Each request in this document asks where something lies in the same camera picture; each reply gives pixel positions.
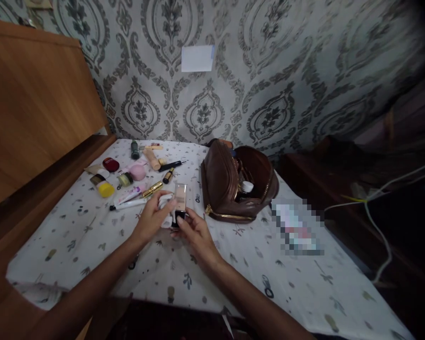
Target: white cable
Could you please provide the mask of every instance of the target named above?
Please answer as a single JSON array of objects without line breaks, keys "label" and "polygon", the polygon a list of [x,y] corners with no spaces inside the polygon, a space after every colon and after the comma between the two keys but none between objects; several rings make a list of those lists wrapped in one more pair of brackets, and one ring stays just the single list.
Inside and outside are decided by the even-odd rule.
[{"label": "white cable", "polygon": [[[407,174],[405,174],[405,175],[403,175],[403,176],[397,177],[397,178],[395,178],[395,179],[393,179],[393,180],[391,180],[391,181],[387,182],[387,183],[386,183],[386,184],[384,184],[382,187],[380,187],[378,190],[376,190],[374,193],[372,193],[370,196],[368,196],[368,197],[367,197],[367,202],[364,202],[364,207],[365,207],[365,211],[366,211],[366,213],[367,213],[368,219],[369,219],[369,220],[370,220],[370,222],[373,224],[373,226],[375,227],[375,229],[376,229],[376,230],[380,233],[380,235],[381,235],[381,237],[382,237],[382,239],[383,239],[383,241],[384,241],[384,245],[386,246],[387,254],[388,254],[388,256],[387,256],[387,260],[386,260],[386,261],[384,261],[384,263],[381,265],[381,267],[379,267],[378,271],[376,272],[376,276],[375,276],[374,280],[372,280],[372,283],[373,283],[373,284],[376,284],[376,283],[379,281],[379,278],[381,277],[382,272],[383,272],[383,271],[384,271],[384,269],[385,269],[385,268],[389,265],[389,263],[392,261],[392,251],[391,251],[391,247],[390,247],[390,245],[389,245],[389,242],[387,241],[387,239],[386,239],[386,237],[384,236],[383,232],[382,232],[382,231],[378,228],[378,226],[377,226],[377,225],[376,225],[376,223],[374,222],[374,220],[373,220],[372,216],[370,215],[370,210],[368,209],[368,202],[369,202],[370,200],[372,200],[372,198],[373,198],[373,197],[375,197],[378,193],[380,193],[380,192],[381,192],[381,191],[383,191],[386,187],[388,187],[390,184],[392,184],[392,183],[394,183],[394,182],[396,182],[396,181],[398,181],[398,180],[400,180],[400,179],[403,179],[403,178],[405,178],[405,177],[411,176],[411,175],[415,174],[416,172],[419,172],[420,170],[423,170],[423,169],[425,169],[425,165],[424,165],[424,166],[422,166],[422,167],[420,167],[420,168],[418,168],[418,169],[415,169],[415,170],[413,170],[413,171],[411,171],[411,172],[409,172],[409,173],[407,173]],[[425,176],[422,176],[422,177],[420,177],[420,178],[418,178],[418,179],[414,180],[414,181],[413,181],[413,182],[411,182],[411,183],[417,182],[418,180],[420,180],[420,179],[422,179],[422,178],[424,178],[424,177],[425,177]],[[342,205],[357,204],[357,203],[362,203],[362,202],[350,202],[350,203],[344,203],[344,204],[331,205],[330,207],[325,208],[325,210],[324,210],[324,211],[327,211],[327,210],[329,210],[329,209],[331,209],[331,208],[338,207],[338,206],[342,206]]]},{"label": "white cable", "polygon": [[409,182],[408,184],[416,183],[416,182],[418,182],[418,181],[420,181],[421,179],[424,179],[424,178],[425,178],[425,175],[420,176],[419,178],[416,178],[415,180]]},{"label": "white cable", "polygon": [[389,245],[389,242],[387,242],[387,239],[384,236],[383,232],[378,228],[378,226],[374,222],[372,216],[370,215],[370,210],[368,210],[368,203],[367,202],[364,202],[364,207],[365,207],[365,211],[367,212],[368,219],[370,220],[372,225],[375,227],[375,229],[381,235],[381,237],[384,241],[384,245],[386,246],[387,255],[388,255],[387,260],[381,265],[381,267],[379,267],[378,271],[376,272],[376,276],[372,280],[372,284],[375,284],[379,281],[379,278],[381,277],[381,274],[384,271],[384,269],[386,269],[386,267],[389,265],[389,263],[392,262],[392,251],[391,251],[391,246]]},{"label": "white cable", "polygon": [[387,182],[382,187],[380,187],[378,190],[376,190],[374,193],[372,193],[369,197],[367,197],[367,201],[370,201],[375,195],[377,195],[379,192],[383,191],[383,189],[385,189],[387,186],[389,186],[393,182],[396,182],[396,181],[398,181],[400,179],[403,179],[405,177],[411,176],[411,175],[415,174],[416,172],[419,172],[420,170],[423,170],[423,169],[425,169],[425,165],[423,167],[420,167],[418,169],[415,169],[414,171],[411,171],[411,172],[407,173],[406,175],[400,176],[398,178],[395,178],[395,179]]},{"label": "white cable", "polygon": [[349,202],[349,203],[343,203],[343,204],[336,204],[336,205],[331,205],[330,207],[327,207],[324,209],[324,212],[328,211],[331,208],[335,208],[338,206],[343,206],[343,205],[350,205],[350,204],[358,204],[358,203],[363,203],[363,202]]}]

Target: black pen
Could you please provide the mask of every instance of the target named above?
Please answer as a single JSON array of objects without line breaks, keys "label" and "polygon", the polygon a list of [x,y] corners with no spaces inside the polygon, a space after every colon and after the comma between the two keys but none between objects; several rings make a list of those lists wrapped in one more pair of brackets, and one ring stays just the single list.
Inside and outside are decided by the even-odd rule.
[{"label": "black pen", "polygon": [[176,168],[177,166],[180,166],[182,163],[186,163],[187,161],[176,161],[170,164],[165,164],[162,165],[161,168],[159,169],[159,172],[163,172],[165,170],[168,170],[170,168]]}]

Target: white bottle cap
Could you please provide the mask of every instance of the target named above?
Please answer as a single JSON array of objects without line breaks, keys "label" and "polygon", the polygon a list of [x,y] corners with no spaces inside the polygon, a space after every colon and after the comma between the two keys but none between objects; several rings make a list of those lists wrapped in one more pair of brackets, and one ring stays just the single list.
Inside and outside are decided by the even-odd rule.
[{"label": "white bottle cap", "polygon": [[108,172],[106,169],[98,169],[98,174],[104,178],[108,178],[110,176],[110,172]]},{"label": "white bottle cap", "polygon": [[254,185],[250,182],[243,181],[241,183],[241,189],[242,189],[242,191],[244,191],[246,193],[251,192],[253,188],[254,188]]}]

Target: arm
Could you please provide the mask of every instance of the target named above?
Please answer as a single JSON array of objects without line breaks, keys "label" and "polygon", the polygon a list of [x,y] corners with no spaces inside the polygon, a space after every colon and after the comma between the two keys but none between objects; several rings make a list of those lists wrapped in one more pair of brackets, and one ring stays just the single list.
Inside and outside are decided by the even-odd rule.
[{"label": "arm", "polygon": [[29,339],[75,339],[101,300],[112,290],[129,263],[156,234],[175,201],[158,211],[158,191],[146,203],[131,236],[90,274],[80,281],[53,309],[48,311],[29,334]]},{"label": "arm", "polygon": [[186,220],[178,217],[181,235],[211,280],[251,322],[263,339],[314,339],[304,327],[263,295],[217,251],[206,222],[187,208]]}]

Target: hand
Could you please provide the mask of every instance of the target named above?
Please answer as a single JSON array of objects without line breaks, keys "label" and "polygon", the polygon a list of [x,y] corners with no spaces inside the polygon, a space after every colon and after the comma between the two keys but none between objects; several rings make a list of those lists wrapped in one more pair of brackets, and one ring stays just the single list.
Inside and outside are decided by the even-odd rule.
[{"label": "hand", "polygon": [[143,241],[146,244],[156,235],[164,219],[176,206],[176,200],[172,199],[165,207],[159,210],[159,197],[167,194],[171,194],[171,192],[166,190],[156,191],[151,199],[146,202],[138,223],[129,237],[131,242],[141,243]]},{"label": "hand", "polygon": [[203,269],[214,269],[224,260],[214,245],[206,221],[190,208],[186,208],[186,212],[189,216],[185,220],[180,216],[177,218],[179,232],[191,245],[194,256]]}]

